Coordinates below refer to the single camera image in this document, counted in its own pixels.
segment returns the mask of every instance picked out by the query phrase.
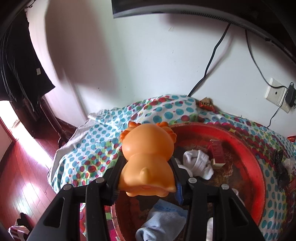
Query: wall outlet plate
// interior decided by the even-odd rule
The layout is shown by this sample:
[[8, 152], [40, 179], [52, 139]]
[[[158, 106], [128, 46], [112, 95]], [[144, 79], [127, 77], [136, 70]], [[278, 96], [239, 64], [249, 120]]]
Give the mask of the wall outlet plate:
[[[282, 84], [277, 82], [275, 79], [271, 78], [269, 82], [272, 86], [281, 86]], [[286, 88], [275, 89], [270, 86], [267, 88], [265, 98], [271, 103], [280, 106], [284, 100], [284, 94], [286, 93]]]
[[284, 102], [281, 106], [281, 109], [283, 109], [285, 112], [289, 113], [291, 107], [287, 104], [287, 102], [285, 100], [283, 100], [283, 101]]

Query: polka dot blanket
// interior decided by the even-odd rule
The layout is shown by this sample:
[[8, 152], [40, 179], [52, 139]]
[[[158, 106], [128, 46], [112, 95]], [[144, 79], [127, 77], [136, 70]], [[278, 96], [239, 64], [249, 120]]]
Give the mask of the polka dot blanket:
[[[89, 120], [80, 126], [70, 141], [55, 155], [48, 182], [55, 192], [63, 185], [87, 185], [101, 177], [107, 168], [115, 165], [121, 154], [119, 135], [129, 121], [170, 125], [182, 122], [202, 122], [217, 125], [236, 135], [252, 150], [266, 182], [266, 206], [259, 228], [265, 240], [277, 240], [292, 220], [295, 192], [279, 191], [272, 154], [284, 150], [284, 158], [295, 156], [295, 144], [274, 131], [247, 119], [223, 112], [200, 109], [196, 100], [186, 95], [164, 95], [133, 103], [123, 108], [101, 110], [89, 114]], [[84, 220], [81, 231], [85, 234]]]

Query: black charger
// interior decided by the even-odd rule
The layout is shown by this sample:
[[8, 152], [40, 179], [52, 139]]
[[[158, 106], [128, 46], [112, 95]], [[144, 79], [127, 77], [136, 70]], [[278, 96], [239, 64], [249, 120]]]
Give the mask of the black charger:
[[295, 98], [296, 90], [294, 89], [294, 84], [290, 83], [289, 88], [287, 90], [285, 101], [290, 107], [292, 107], [293, 105], [295, 105]]

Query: hanging clothes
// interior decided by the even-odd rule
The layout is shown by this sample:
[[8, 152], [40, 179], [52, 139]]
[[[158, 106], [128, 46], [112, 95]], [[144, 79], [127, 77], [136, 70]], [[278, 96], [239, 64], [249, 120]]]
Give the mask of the hanging clothes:
[[0, 100], [18, 108], [27, 99], [34, 110], [54, 85], [33, 48], [25, 11], [20, 12], [0, 40]]

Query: black cable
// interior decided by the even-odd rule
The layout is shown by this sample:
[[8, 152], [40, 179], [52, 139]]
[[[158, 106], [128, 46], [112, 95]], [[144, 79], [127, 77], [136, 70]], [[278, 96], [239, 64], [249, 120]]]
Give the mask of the black cable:
[[254, 59], [254, 56], [253, 56], [253, 54], [252, 54], [252, 51], [251, 51], [251, 48], [250, 48], [250, 44], [249, 44], [248, 31], [247, 31], [246, 29], [245, 29], [245, 34], [246, 34], [247, 45], [248, 45], [248, 49], [249, 49], [249, 52], [250, 52], [251, 58], [252, 58], [254, 64], [256, 65], [258, 71], [260, 72], [262, 78], [263, 78], [264, 81], [266, 82], [266, 84], [268, 84], [270, 87], [272, 87], [272, 88], [274, 88], [274, 89], [280, 89], [280, 88], [286, 88], [286, 89], [288, 89], [288, 88], [287, 88], [286, 86], [284, 86], [284, 85], [280, 85], [280, 86], [272, 86], [270, 83], [267, 82], [267, 80], [264, 78], [264, 76], [263, 76], [261, 70], [259, 69], [259, 67], [258, 67], [258, 65], [257, 65], [257, 63], [256, 63], [256, 61], [255, 61], [255, 59]]
[[227, 30], [229, 29], [229, 26], [230, 26], [230, 23], [227, 25], [222, 37], [220, 38], [219, 42], [216, 44], [216, 46], [214, 47], [214, 50], [213, 50], [213, 53], [212, 53], [212, 56], [210, 58], [210, 61], [209, 63], [207, 64], [207, 67], [205, 69], [205, 74], [204, 76], [202, 77], [202, 79], [200, 81], [198, 81], [198, 83], [193, 87], [193, 89], [190, 91], [190, 93], [188, 94], [189, 97], [192, 96], [192, 94], [194, 93], [194, 91], [196, 90], [196, 88], [206, 79], [206, 76], [207, 76], [207, 70], [209, 69], [211, 63], [212, 63], [212, 60], [214, 58], [214, 55], [215, 55], [215, 52], [216, 52], [216, 49], [218, 48], [218, 46], [220, 45], [220, 43], [222, 42], [222, 40], [224, 39], [226, 33], [227, 33]]
[[34, 2], [32, 2], [29, 6], [25, 6], [25, 9], [26, 9], [26, 8], [31, 8], [31, 7], [33, 7]]
[[272, 118], [277, 114], [277, 112], [279, 111], [279, 109], [282, 107], [282, 105], [283, 105], [283, 103], [285, 101], [285, 98], [286, 98], [287, 93], [288, 93], [288, 91], [286, 91], [285, 96], [284, 96], [284, 99], [283, 99], [283, 102], [281, 103], [280, 107], [276, 110], [276, 112], [274, 113], [274, 115], [270, 118], [269, 125], [267, 126], [267, 128], [270, 127]]

